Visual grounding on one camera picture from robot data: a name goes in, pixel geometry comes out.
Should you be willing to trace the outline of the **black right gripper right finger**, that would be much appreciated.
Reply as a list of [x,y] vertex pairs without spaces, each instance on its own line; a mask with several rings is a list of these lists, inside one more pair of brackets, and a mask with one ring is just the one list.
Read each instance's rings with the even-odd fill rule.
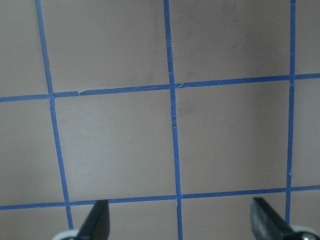
[[250,203],[250,227],[256,240],[294,240],[295,232],[262,197]]

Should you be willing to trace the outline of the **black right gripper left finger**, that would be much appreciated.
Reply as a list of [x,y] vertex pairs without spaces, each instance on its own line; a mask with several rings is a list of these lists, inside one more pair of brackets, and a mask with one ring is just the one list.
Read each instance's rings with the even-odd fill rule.
[[110,235],[108,200],[97,200],[76,235],[77,240],[107,240]]

